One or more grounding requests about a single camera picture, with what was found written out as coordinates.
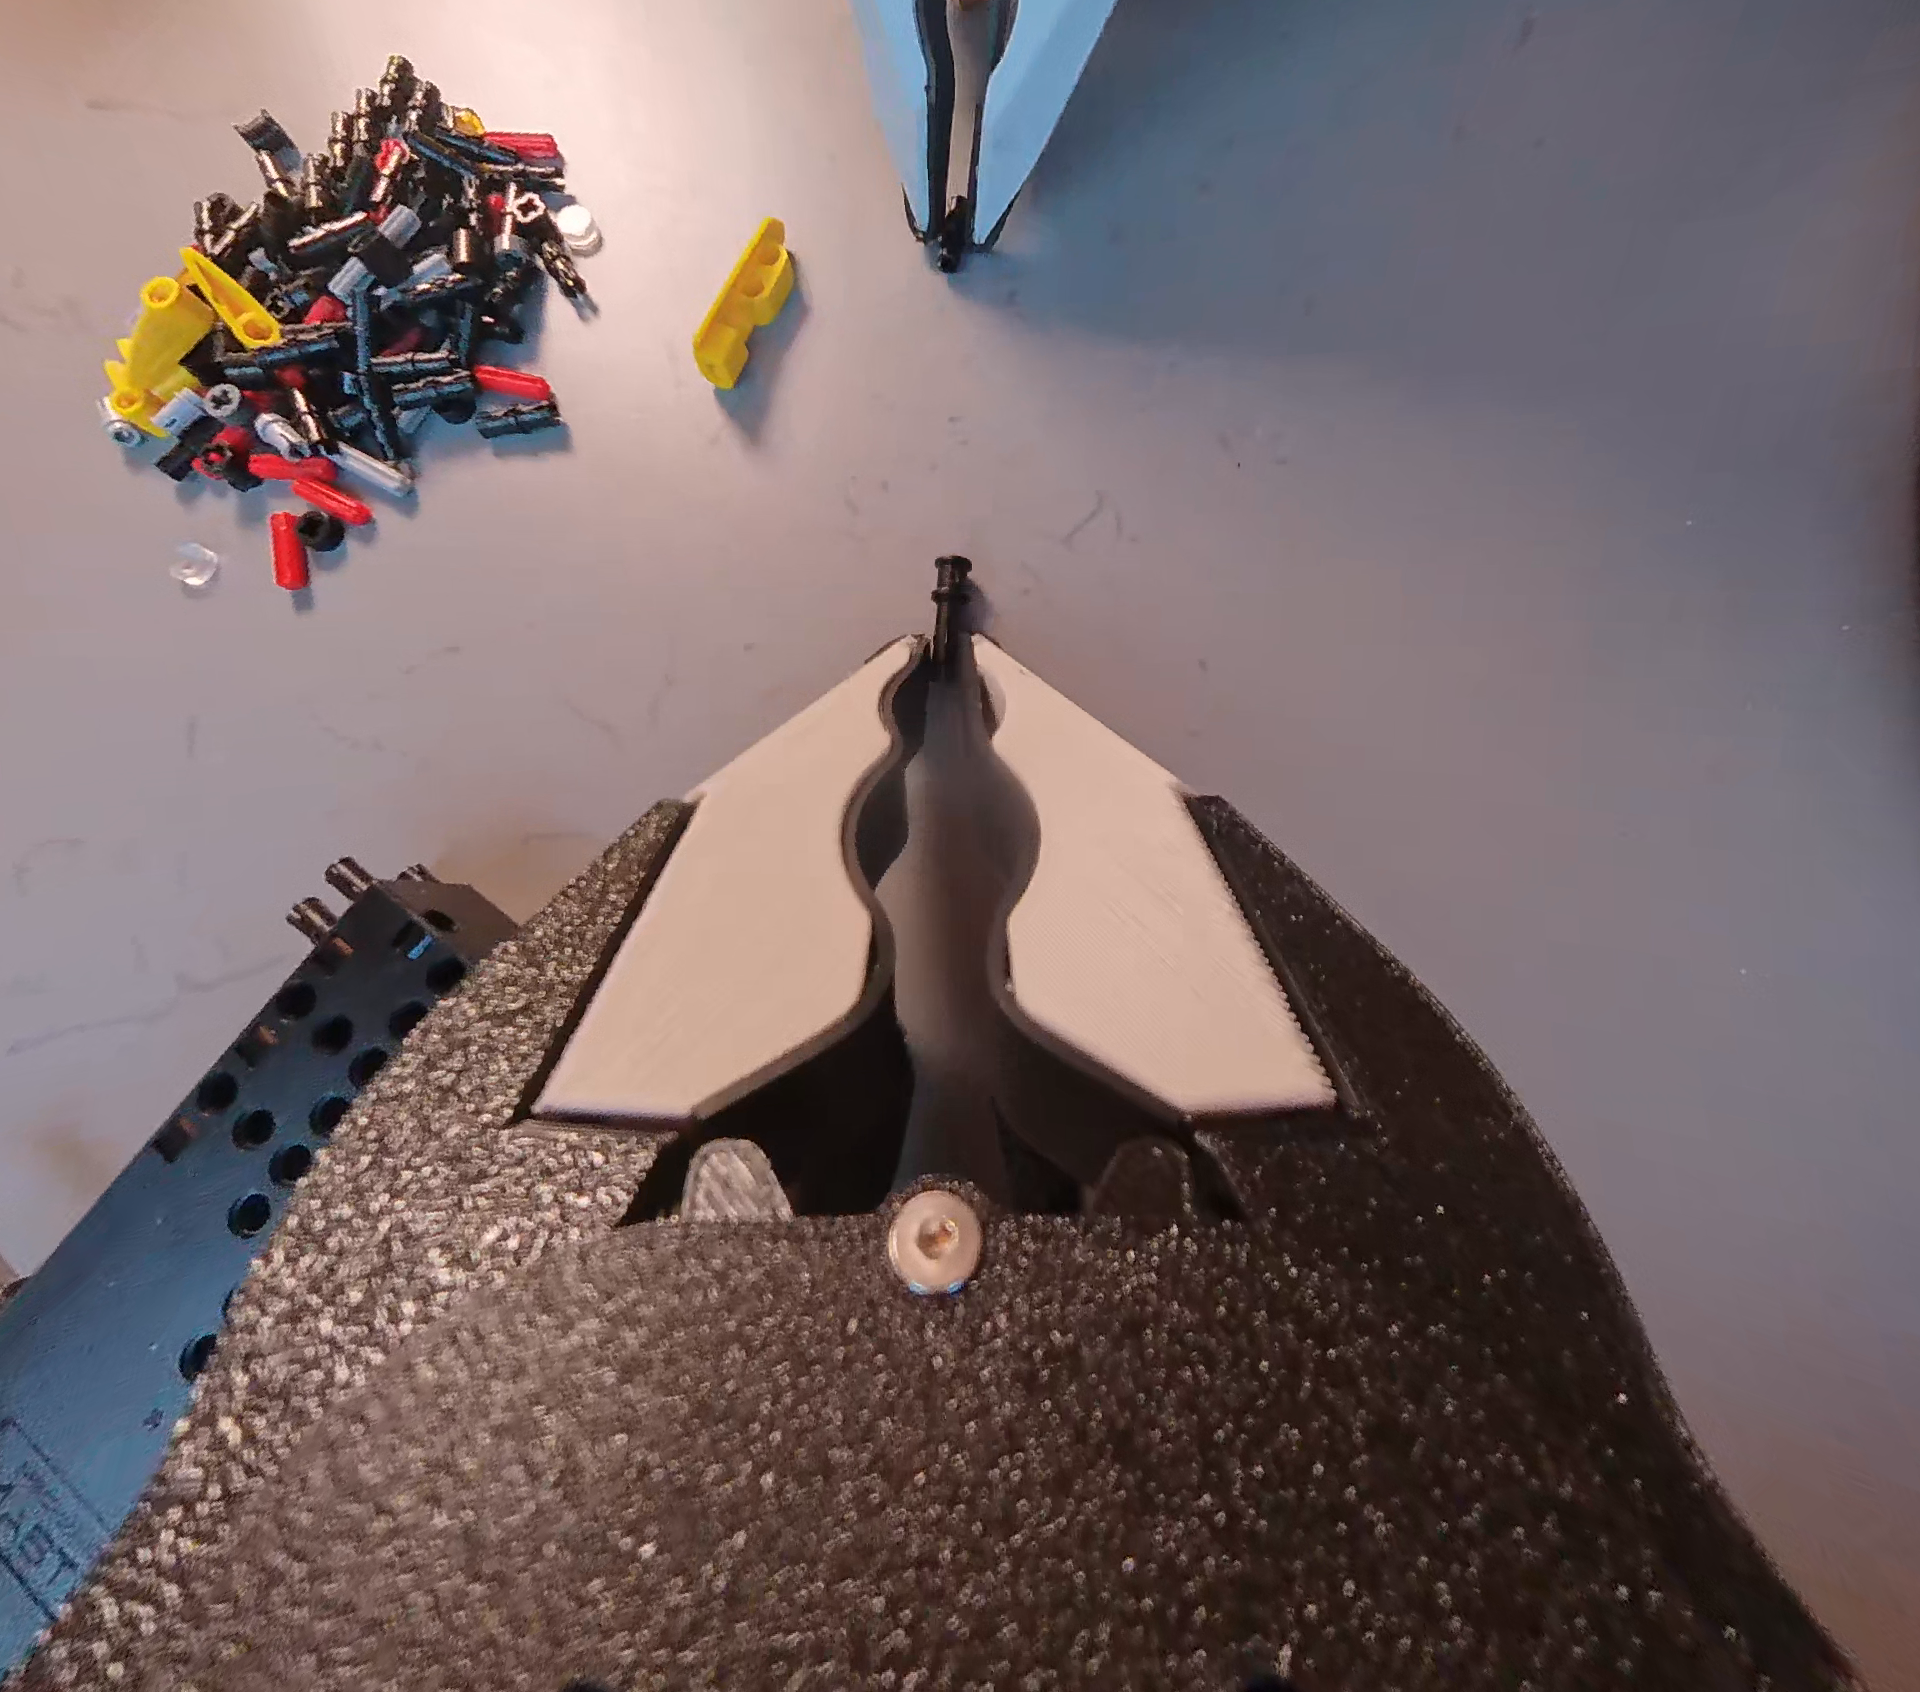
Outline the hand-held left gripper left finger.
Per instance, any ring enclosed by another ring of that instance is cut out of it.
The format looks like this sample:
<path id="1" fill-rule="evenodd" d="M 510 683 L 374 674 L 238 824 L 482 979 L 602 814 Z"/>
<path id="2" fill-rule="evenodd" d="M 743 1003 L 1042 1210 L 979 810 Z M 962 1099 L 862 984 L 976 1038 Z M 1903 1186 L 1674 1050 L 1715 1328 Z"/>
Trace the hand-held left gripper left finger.
<path id="1" fill-rule="evenodd" d="M 695 787 L 538 1120 L 695 1128 L 891 1009 L 895 940 L 855 827 L 899 762 L 895 698 L 922 652 L 911 635 L 884 644 Z"/>

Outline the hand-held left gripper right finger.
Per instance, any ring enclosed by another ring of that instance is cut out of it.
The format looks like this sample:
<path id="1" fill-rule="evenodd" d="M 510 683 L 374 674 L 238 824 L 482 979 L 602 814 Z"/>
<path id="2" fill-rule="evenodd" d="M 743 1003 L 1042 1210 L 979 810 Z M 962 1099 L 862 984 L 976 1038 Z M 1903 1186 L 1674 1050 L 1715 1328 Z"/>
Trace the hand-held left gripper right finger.
<path id="1" fill-rule="evenodd" d="M 1169 1120 L 1330 1110 L 1186 785 L 981 635 L 975 666 L 1032 827 L 1003 920 L 1025 1029 Z"/>

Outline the yellow piece with black pins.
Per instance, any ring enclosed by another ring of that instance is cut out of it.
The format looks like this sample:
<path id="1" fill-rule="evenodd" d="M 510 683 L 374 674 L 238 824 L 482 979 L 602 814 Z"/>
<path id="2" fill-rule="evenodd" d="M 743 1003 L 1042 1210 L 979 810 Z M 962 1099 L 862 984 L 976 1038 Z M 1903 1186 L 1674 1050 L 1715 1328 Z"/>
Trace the yellow piece with black pins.
<path id="1" fill-rule="evenodd" d="M 792 285 L 784 226 L 766 218 L 692 338 L 695 364 L 711 386 L 732 391 L 740 381 L 755 333 L 778 319 Z"/>

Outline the grey desk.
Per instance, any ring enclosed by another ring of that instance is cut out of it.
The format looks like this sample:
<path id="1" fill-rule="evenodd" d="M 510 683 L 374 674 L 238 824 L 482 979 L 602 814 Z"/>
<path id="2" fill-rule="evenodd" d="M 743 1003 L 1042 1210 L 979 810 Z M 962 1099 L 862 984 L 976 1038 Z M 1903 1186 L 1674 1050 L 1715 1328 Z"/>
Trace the grey desk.
<path id="1" fill-rule="evenodd" d="M 405 53 L 606 234 L 275 592 L 98 430 L 233 125 Z M 732 391 L 692 338 L 766 218 Z M 998 249 L 913 247 L 848 0 L 4 0 L 4 1257 L 327 858 L 529 917 L 927 614 L 1231 798 L 1500 1064 L 1679 1402 L 1918 1685 L 1918 0 L 1121 0 Z"/>

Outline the pile of small building pins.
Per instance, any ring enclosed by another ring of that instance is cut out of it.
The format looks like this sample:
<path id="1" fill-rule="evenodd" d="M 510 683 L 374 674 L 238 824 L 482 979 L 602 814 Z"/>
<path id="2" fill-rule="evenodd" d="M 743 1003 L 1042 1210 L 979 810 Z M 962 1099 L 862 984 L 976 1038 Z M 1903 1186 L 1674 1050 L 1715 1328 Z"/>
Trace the pile of small building pins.
<path id="1" fill-rule="evenodd" d="M 235 133 L 260 189 L 196 204 L 104 360 L 98 426 L 175 489 L 267 496 L 275 588 L 304 595 L 371 500 L 414 500 L 430 426 L 490 444 L 566 429 L 508 352 L 545 290 L 589 312 L 604 230 L 558 137 L 490 127 L 405 55 L 318 148 L 272 114 Z"/>

